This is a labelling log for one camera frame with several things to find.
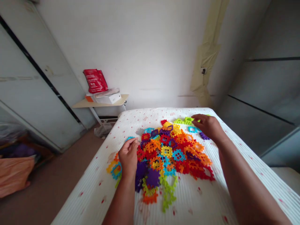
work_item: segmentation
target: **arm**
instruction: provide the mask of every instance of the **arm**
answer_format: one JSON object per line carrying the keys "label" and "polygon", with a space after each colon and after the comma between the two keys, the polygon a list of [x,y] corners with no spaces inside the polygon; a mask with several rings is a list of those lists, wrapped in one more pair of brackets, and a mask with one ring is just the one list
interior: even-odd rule
{"label": "arm", "polygon": [[291,224],[275,199],[223,131],[218,120],[202,114],[193,124],[211,138],[219,156],[229,194],[240,224]]}
{"label": "arm", "polygon": [[102,225],[133,224],[138,145],[137,138],[132,138],[126,141],[119,151],[122,178]]}

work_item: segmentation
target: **beige tape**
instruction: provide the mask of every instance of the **beige tape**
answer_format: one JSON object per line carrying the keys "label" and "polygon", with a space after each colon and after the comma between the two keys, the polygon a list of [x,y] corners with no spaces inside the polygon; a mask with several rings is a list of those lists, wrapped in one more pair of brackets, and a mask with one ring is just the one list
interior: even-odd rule
{"label": "beige tape", "polygon": [[[213,108],[207,90],[209,76],[220,51],[218,38],[229,0],[213,0],[209,9],[202,45],[198,47],[190,90],[194,92],[202,107]],[[206,67],[206,74],[201,74],[201,67]]]}

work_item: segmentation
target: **brown floor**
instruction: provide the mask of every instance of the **brown floor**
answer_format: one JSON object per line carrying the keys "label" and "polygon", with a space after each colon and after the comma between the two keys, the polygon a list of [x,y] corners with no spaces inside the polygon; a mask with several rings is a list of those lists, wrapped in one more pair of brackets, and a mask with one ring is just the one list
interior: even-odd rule
{"label": "brown floor", "polygon": [[50,224],[103,141],[91,129],[64,154],[34,171],[29,187],[0,200],[0,224]]}

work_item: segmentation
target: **electrical outlet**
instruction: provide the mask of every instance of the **electrical outlet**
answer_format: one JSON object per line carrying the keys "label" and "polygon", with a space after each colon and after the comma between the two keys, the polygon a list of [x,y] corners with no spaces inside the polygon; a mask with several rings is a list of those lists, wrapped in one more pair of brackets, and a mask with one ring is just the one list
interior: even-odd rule
{"label": "electrical outlet", "polygon": [[206,74],[207,73],[207,68],[206,67],[201,67],[200,69],[201,74]]}

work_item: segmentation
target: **orange cloth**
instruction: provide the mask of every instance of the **orange cloth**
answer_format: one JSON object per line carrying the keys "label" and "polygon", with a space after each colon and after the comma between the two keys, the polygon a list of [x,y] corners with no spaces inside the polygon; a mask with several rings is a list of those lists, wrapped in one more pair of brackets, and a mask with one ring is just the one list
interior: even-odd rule
{"label": "orange cloth", "polygon": [[0,198],[28,187],[33,167],[33,157],[0,159]]}

